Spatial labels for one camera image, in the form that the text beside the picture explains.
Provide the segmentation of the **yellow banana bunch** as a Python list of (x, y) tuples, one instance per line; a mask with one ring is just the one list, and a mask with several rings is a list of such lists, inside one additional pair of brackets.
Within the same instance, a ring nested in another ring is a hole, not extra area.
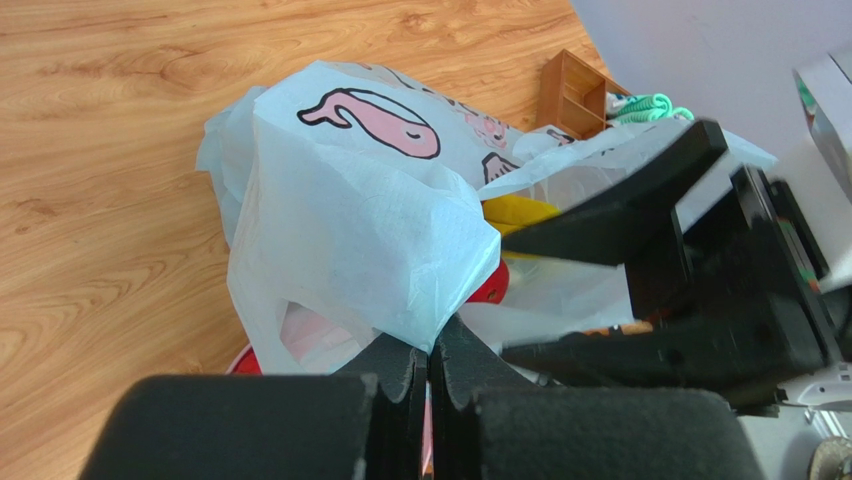
[(482, 203), (484, 219), (502, 237), (558, 216), (561, 211), (546, 202), (517, 196), (505, 195)]

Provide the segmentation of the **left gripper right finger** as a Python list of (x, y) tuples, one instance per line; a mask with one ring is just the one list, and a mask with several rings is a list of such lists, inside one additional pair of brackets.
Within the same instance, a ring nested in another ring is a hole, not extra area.
[(759, 479), (728, 405), (700, 390), (542, 387), (458, 317), (430, 356), (439, 479)]

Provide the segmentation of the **light blue plastic bag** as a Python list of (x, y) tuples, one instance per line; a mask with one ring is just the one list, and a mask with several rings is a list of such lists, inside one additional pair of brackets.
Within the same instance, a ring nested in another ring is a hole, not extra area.
[(687, 125), (526, 133), (387, 67), (317, 61), (210, 118), (196, 167), (260, 370), (323, 374), (383, 333), (429, 349), (455, 312), (490, 346), (629, 322), (623, 269), (578, 262), (512, 259), (507, 294), (466, 306), (501, 260), (485, 207), (577, 206)]

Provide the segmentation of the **red apple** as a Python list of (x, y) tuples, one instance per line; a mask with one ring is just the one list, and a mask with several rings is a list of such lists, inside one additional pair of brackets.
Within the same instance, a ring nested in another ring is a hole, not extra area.
[(510, 271), (504, 260), (489, 278), (466, 300), (466, 303), (500, 304), (510, 285)]
[(262, 370), (251, 345), (244, 347), (225, 371), (228, 375), (261, 375)]

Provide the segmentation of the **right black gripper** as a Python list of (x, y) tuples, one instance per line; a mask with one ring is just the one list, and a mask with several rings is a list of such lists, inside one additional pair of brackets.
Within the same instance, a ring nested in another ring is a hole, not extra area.
[(506, 252), (597, 265), (640, 250), (625, 272), (633, 313), (650, 324), (507, 344), (501, 358), (562, 382), (698, 388), (734, 406), (772, 405), (782, 383), (835, 363), (819, 265), (779, 182), (743, 167), (681, 229), (677, 203), (727, 150), (720, 125), (698, 120), (609, 189), (506, 235)]

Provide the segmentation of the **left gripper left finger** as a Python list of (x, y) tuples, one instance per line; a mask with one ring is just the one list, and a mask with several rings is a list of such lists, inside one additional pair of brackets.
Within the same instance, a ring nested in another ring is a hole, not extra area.
[(426, 354), (381, 335), (330, 375), (164, 375), (109, 416), (85, 479), (416, 479)]

